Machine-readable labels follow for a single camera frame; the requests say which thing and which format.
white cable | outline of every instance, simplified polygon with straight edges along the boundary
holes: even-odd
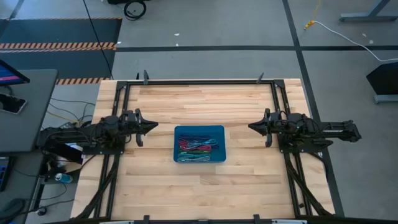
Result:
[[[343,34],[340,34],[340,33],[336,32],[336,31],[334,31],[334,30],[329,29],[327,26],[323,25],[321,22],[314,21],[314,23],[317,23],[317,24],[323,26],[323,27],[326,28],[328,31],[330,31],[330,32],[332,32],[332,33],[334,33],[334,34],[339,35],[340,37],[342,37],[342,38],[344,38],[344,39],[350,41],[351,43],[353,43],[353,44],[355,44],[355,45],[358,45],[358,46],[363,47],[363,48],[366,49],[370,54],[372,54],[373,57],[376,58],[379,62],[388,62],[388,61],[398,60],[398,58],[391,58],[391,59],[381,60],[381,59],[379,59],[373,52],[371,52],[367,47],[363,46],[362,44],[359,44],[359,43],[357,43],[357,42],[354,42],[354,41],[352,41],[350,38],[344,36]]]

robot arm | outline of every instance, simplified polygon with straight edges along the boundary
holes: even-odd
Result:
[[[120,154],[124,150],[126,136],[136,135],[138,146],[142,146],[141,135],[147,134],[158,125],[145,120],[139,109],[123,111],[120,117],[107,116],[97,124],[80,128],[46,128],[41,131],[37,145],[72,161],[79,161],[83,154]],[[71,150],[68,144],[76,144],[82,152]]]
[[[272,145],[270,134],[278,134],[279,145],[288,152],[320,152],[333,144],[333,141],[325,138],[338,138],[350,142],[361,139],[353,121],[318,124],[300,113],[291,113],[287,115],[287,119],[282,119],[281,113],[271,113],[268,108],[263,119],[249,124],[249,128],[267,136],[266,147]]]

floor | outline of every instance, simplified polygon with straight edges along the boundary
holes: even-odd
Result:
[[[86,0],[92,17],[122,17],[123,5]],[[319,25],[304,31],[317,0],[289,3],[301,46],[345,46],[350,42]],[[374,0],[324,0],[316,20],[366,45],[398,45],[398,21],[387,23],[340,23],[340,13],[367,11]],[[9,17],[18,0],[0,1],[0,17]],[[391,1],[382,15],[398,14],[398,1]],[[24,0],[16,18],[87,17],[82,0]],[[355,144],[335,141],[329,147],[338,191],[346,217],[398,220],[398,164],[396,111],[398,104],[373,103],[373,89],[365,76],[381,63],[368,52],[303,51],[303,64],[294,50],[219,50],[220,46],[293,46],[291,27],[280,0],[151,0],[138,21],[123,19],[113,66],[115,79],[135,78],[146,69],[151,78],[309,78],[322,121],[353,119],[363,137]],[[177,51],[162,47],[213,46],[214,50]],[[377,50],[380,58],[398,56],[397,50]],[[95,102],[99,85],[56,86],[54,98]],[[60,103],[81,116],[84,104]],[[68,116],[63,111],[49,109]],[[46,116],[44,127],[65,121]],[[43,197],[62,192],[48,186]],[[42,205],[73,198],[75,186]],[[30,214],[27,223],[67,220],[71,203],[50,207],[48,214]]]

cart wheel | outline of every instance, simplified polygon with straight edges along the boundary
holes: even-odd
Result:
[[[47,208],[46,207],[40,207],[39,209],[37,209],[36,214],[38,216],[43,216],[47,213]]]

wooden table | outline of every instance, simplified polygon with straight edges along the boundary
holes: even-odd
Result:
[[[285,84],[292,113],[309,114],[301,81],[286,79]],[[116,81],[101,82],[94,123],[111,114],[115,89]],[[253,214],[294,217],[285,162],[276,139],[272,147],[265,148],[265,137],[248,128],[249,123],[262,119],[265,108],[274,109],[270,85],[133,86],[128,109],[136,108],[159,126],[143,137],[144,147],[134,141],[126,145],[112,220],[142,220],[144,215],[151,220],[251,219]],[[224,163],[174,162],[174,128],[191,124],[225,127]],[[72,217],[97,191],[102,163],[103,156],[96,156],[82,170]],[[308,154],[302,154],[302,164],[308,188],[333,213],[323,164]],[[105,192],[102,215],[107,197]]]

